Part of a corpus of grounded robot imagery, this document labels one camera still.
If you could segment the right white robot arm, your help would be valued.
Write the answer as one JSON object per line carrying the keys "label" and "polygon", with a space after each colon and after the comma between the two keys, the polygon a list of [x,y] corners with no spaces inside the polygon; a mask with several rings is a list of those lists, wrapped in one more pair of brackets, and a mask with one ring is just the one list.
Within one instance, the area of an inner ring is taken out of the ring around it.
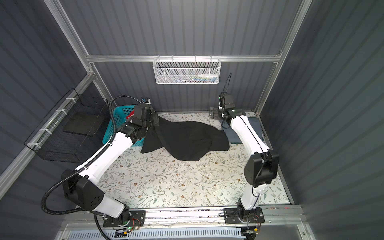
{"label": "right white robot arm", "polygon": [[254,130],[245,111],[235,106],[231,94],[223,91],[219,95],[219,107],[214,113],[222,124],[225,133],[232,130],[244,145],[249,157],[244,176],[248,183],[244,194],[235,208],[225,208],[221,215],[227,225],[256,224],[265,222],[259,202],[266,187],[277,177],[279,155],[263,142]]}

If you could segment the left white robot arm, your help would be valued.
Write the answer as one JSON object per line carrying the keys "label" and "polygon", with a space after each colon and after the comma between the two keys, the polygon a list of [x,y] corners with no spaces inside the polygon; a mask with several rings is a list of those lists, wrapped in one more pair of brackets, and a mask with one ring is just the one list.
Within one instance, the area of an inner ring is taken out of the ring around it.
{"label": "left white robot arm", "polygon": [[97,184],[115,160],[142,140],[149,128],[158,123],[157,113],[148,103],[136,105],[132,119],[119,127],[113,123],[116,133],[91,158],[75,169],[79,171],[78,174],[63,183],[65,197],[87,212],[114,219],[119,226],[132,224],[129,207],[109,197]]}

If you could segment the black t shirt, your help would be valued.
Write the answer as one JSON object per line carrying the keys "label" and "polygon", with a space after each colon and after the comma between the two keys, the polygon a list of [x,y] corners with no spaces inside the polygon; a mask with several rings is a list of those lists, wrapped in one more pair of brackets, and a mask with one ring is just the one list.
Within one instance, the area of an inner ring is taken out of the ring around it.
{"label": "black t shirt", "polygon": [[151,127],[141,153],[165,148],[179,161],[199,161],[208,152],[228,151],[229,140],[223,131],[195,121],[171,122],[159,117],[159,125]]}

